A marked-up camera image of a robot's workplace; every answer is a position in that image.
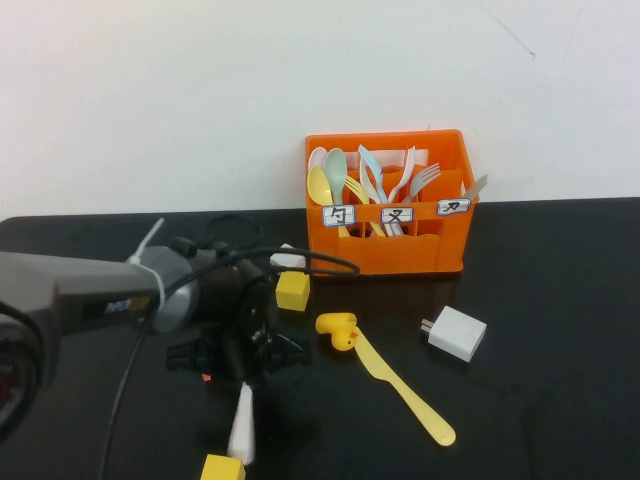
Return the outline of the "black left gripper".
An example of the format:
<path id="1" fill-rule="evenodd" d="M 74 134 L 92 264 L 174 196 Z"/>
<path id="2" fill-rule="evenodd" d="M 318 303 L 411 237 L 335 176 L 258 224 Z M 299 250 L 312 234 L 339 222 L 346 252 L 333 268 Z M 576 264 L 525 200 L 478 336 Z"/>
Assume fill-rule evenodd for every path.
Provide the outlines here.
<path id="1" fill-rule="evenodd" d="M 168 370 L 211 371 L 214 386 L 221 390 L 239 390 L 242 383 L 261 387 L 276 378 L 277 371 L 311 364 L 309 342 L 275 333 L 269 321 L 259 321 L 246 332 L 235 325 L 214 323 L 212 347 L 204 341 L 171 346 L 166 352 Z"/>

